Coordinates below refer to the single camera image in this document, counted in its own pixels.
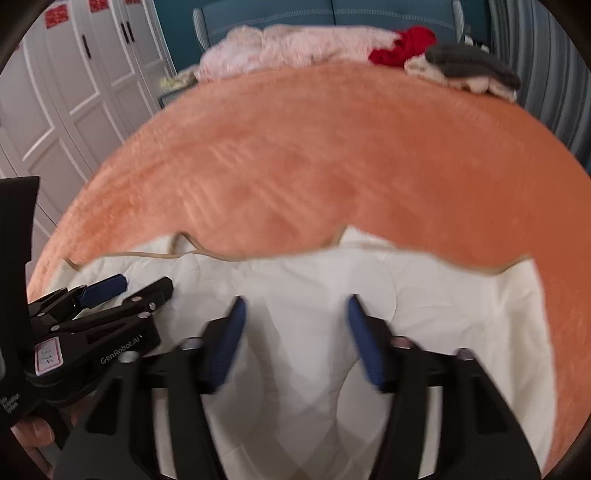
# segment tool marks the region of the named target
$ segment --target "pile of clothes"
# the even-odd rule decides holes
[[[194,74],[209,82],[258,70],[301,68],[339,61],[368,62],[377,48],[387,48],[399,35],[376,27],[300,27],[241,25],[207,50]]]
[[[160,89],[162,93],[176,92],[184,88],[190,87],[197,83],[194,66],[178,72],[174,77],[162,77],[160,79]]]
[[[369,61],[378,65],[403,67],[415,77],[472,93],[489,92],[514,103],[521,79],[494,55],[462,43],[437,43],[425,27],[397,32],[392,49],[376,49]]]

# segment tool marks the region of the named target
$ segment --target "white wardrobe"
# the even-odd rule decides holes
[[[152,0],[56,1],[0,74],[0,176],[41,177],[29,274],[82,186],[173,75]]]

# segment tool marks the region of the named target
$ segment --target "finger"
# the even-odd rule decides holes
[[[72,425],[75,426],[76,423],[78,423],[78,420],[80,420],[80,417],[84,415],[90,404],[91,399],[92,396],[84,397],[72,406],[72,410],[70,410]]]
[[[12,432],[25,447],[45,447],[55,441],[53,430],[43,419],[22,420],[12,427]]]
[[[45,457],[41,454],[39,450],[33,447],[23,447],[27,455],[35,462],[35,465],[39,467],[39,470],[44,474],[48,475],[51,471],[51,465],[45,459]]]

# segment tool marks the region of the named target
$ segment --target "blue gripper pad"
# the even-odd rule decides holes
[[[390,360],[387,352],[392,333],[383,320],[368,317],[357,295],[349,298],[349,327],[359,350],[368,380],[384,391]]]
[[[121,295],[125,290],[127,290],[127,279],[121,274],[113,275],[86,287],[78,299],[79,305],[92,309]]]
[[[207,324],[201,339],[205,349],[201,381],[204,393],[215,392],[226,381],[246,323],[246,303],[236,297],[228,315]]]

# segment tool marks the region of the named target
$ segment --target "white fabric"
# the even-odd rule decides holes
[[[148,251],[187,242],[157,239]],[[533,260],[498,274],[466,271],[428,254],[402,251],[349,228],[337,247],[309,254],[230,262],[202,254],[99,258],[77,272],[64,262],[50,290],[115,273],[128,293],[167,275],[173,298],[156,314],[164,352],[222,317],[232,298],[248,303],[245,335],[229,380],[206,398],[228,478],[365,480],[389,398],[363,377],[346,326],[357,293],[369,314],[431,351],[472,348],[521,423],[540,466],[548,455],[556,394],[543,289]],[[104,307],[118,304],[120,298]],[[432,389],[421,476],[434,470],[439,390]],[[155,393],[163,473],[174,476],[166,396]]]
[[[243,25],[201,57],[200,82],[283,66],[305,67],[331,61],[367,63],[375,48],[391,48],[399,35],[376,27],[293,27],[259,30]]]
[[[515,103],[517,92],[499,82],[493,77],[448,78],[441,69],[425,58],[425,54],[413,57],[404,63],[404,70],[413,77],[429,80],[444,87],[466,90],[481,95],[489,92],[498,98]]]

